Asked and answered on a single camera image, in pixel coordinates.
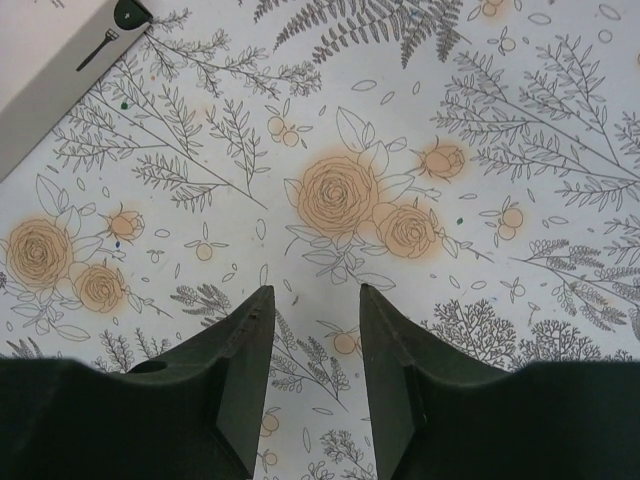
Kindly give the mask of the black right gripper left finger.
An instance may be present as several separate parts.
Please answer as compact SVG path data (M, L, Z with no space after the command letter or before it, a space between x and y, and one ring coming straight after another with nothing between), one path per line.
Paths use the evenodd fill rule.
M1 363L5 479L249 479L256 465L275 295L125 374L71 359Z

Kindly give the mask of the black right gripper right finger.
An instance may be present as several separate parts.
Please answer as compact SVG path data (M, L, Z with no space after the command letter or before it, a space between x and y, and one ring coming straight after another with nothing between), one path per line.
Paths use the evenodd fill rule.
M537 362L507 372L360 289L359 327L381 479L635 479L639 365Z

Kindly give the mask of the white Harry's box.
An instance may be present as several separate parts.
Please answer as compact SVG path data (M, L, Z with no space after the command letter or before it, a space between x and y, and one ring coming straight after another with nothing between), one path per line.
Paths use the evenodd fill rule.
M147 30L141 1L1 3L1 177L6 178Z

